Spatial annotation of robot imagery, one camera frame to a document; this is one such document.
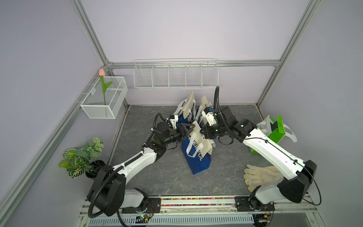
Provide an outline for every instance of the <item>artificial plant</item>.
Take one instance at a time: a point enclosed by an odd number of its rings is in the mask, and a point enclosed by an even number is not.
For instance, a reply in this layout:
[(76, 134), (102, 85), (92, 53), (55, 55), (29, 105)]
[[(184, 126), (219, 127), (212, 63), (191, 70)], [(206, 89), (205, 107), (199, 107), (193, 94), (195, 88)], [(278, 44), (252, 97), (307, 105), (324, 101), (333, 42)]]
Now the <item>artificial plant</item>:
[(105, 81), (103, 80), (104, 76), (106, 76), (106, 73), (105, 73), (104, 69), (100, 69), (99, 70), (99, 80), (101, 81), (102, 92), (103, 92), (103, 100), (105, 101), (105, 106), (106, 106), (105, 92), (106, 92), (107, 88), (112, 84), (112, 81), (105, 84)]
[(79, 177), (84, 172), (97, 174), (98, 170), (90, 164), (89, 160), (96, 161), (101, 157), (102, 148), (103, 142), (98, 137), (94, 137), (92, 142), (88, 142), (80, 149), (67, 149), (63, 155), (65, 160), (59, 164), (59, 167), (66, 168), (72, 178)]

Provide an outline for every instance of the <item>white wire shelf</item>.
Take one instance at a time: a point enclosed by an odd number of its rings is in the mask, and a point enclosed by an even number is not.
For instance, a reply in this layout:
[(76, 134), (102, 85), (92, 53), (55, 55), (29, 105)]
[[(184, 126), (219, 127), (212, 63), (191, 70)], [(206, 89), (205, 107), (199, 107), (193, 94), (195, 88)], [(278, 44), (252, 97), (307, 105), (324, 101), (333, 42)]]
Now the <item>white wire shelf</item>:
[(103, 77), (106, 83), (112, 81), (103, 97), (101, 81), (98, 80), (81, 102), (81, 108), (89, 118), (115, 119), (127, 93), (127, 85), (123, 77)]
[(134, 84), (139, 90), (215, 88), (218, 85), (217, 61), (136, 63)]

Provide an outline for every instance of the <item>potted plant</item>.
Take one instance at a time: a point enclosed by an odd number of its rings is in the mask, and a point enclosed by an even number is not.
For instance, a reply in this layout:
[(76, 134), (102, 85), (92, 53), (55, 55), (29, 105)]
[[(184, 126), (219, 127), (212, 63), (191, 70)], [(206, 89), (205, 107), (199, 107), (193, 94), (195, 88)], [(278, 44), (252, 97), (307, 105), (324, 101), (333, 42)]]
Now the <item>potted plant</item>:
[(97, 158), (102, 156), (103, 142), (94, 137), (92, 142), (88, 142), (80, 149), (70, 148), (64, 153), (63, 160), (59, 167), (66, 168), (69, 176), (76, 178), (86, 172), (86, 176), (94, 178), (97, 176), (98, 171), (105, 163)]

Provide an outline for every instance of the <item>metal bracket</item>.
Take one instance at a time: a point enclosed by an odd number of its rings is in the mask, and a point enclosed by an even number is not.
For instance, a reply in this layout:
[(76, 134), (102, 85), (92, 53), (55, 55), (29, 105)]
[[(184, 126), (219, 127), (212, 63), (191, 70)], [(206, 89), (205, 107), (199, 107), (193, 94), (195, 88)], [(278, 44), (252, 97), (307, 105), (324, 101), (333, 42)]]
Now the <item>metal bracket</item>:
[[(236, 196), (234, 198), (234, 200), (236, 201), (236, 208), (238, 212), (252, 211), (248, 203), (248, 198), (249, 196)], [(268, 203), (265, 205), (264, 210), (275, 211), (275, 206), (273, 203)]]
[[(143, 64), (163, 65), (165, 62), (143, 62)], [(233, 61), (217, 61), (218, 67), (239, 67), (239, 66), (279, 66), (280, 60), (233, 60)], [(135, 62), (110, 62), (110, 69), (133, 69)]]
[(87, 16), (86, 10), (82, 4), (81, 0), (69, 0), (73, 10), (78, 17), (79, 22), (81, 23), (88, 39), (95, 50), (99, 61), (102, 65), (108, 65), (108, 59), (104, 50), (102, 49), (101, 43), (96, 36), (96, 32), (94, 31), (92, 24)]
[[(143, 213), (160, 213), (161, 198), (148, 198), (146, 204), (146, 211)], [(136, 211), (135, 207), (125, 207), (122, 209), (123, 214), (138, 214), (140, 211)]]

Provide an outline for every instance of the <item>work glove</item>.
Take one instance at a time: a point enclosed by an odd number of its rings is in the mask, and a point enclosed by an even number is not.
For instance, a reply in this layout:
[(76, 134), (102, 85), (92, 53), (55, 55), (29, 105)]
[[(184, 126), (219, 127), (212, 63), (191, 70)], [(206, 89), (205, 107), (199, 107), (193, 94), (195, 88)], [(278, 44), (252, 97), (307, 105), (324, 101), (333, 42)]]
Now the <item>work glove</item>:
[(247, 165), (245, 168), (245, 179), (246, 185), (248, 185), (248, 190), (253, 192), (253, 190), (258, 186), (269, 185), (284, 176), (281, 172), (274, 166), (268, 167), (257, 167), (252, 165)]

